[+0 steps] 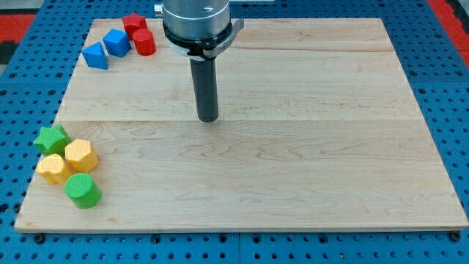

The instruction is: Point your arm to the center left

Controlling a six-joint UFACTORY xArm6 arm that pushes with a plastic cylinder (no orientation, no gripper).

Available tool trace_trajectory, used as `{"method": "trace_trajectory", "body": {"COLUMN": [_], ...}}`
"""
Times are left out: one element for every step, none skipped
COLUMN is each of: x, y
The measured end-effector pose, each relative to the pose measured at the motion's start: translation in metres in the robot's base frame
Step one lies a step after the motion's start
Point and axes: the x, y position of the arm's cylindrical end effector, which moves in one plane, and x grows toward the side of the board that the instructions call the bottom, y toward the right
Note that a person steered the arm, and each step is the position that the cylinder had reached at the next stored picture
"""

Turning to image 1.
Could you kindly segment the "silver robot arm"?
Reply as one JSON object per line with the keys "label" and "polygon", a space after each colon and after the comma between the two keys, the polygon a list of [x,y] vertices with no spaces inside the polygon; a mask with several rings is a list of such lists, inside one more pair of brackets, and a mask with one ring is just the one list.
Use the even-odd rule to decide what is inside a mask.
{"label": "silver robot arm", "polygon": [[159,1],[154,11],[163,18],[169,47],[197,61],[215,59],[244,28],[242,18],[232,20],[229,0]]}

